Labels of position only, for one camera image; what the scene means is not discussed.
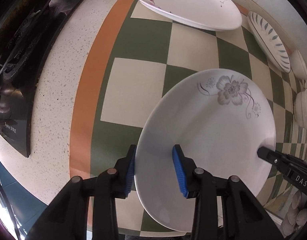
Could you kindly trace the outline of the green checkered table mat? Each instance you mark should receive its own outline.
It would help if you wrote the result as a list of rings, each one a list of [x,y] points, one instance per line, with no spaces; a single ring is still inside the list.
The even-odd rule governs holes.
[[[90,178],[136,144],[159,100],[184,78],[228,68],[252,79],[271,106],[279,151],[307,155],[307,130],[293,102],[305,83],[273,66],[247,22],[232,32],[201,31],[159,16],[137,0],[117,0],[87,57],[75,98],[70,174]]]

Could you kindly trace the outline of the black gas stove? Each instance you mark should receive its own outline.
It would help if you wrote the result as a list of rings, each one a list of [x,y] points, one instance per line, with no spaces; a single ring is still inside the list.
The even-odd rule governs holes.
[[[0,0],[0,135],[24,157],[43,66],[82,1]]]

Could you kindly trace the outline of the white plate grey flower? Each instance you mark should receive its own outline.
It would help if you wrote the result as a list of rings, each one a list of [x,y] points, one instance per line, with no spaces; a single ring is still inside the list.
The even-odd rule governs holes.
[[[271,170],[257,150],[275,143],[273,112],[251,79],[229,69],[192,74],[162,97],[141,132],[135,158],[140,202],[162,226],[189,232],[195,201],[179,189],[174,145],[215,177],[238,176],[257,195]]]

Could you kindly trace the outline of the white bowl stacked far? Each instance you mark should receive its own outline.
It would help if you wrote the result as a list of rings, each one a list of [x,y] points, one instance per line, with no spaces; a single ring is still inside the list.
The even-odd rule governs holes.
[[[307,130],[307,90],[299,92],[296,96],[294,118],[300,127]]]

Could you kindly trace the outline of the white plate blue leaves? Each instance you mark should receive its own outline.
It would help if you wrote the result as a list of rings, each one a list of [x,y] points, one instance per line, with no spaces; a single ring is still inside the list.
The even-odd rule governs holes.
[[[247,21],[256,42],[271,63],[280,71],[289,73],[291,71],[290,59],[282,40],[274,28],[254,11],[248,12]]]

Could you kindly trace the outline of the large white floral plate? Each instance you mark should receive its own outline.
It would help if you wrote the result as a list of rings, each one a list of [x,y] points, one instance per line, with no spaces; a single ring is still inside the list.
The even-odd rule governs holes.
[[[142,5],[190,27],[231,31],[242,25],[242,16],[232,0],[139,0]]]

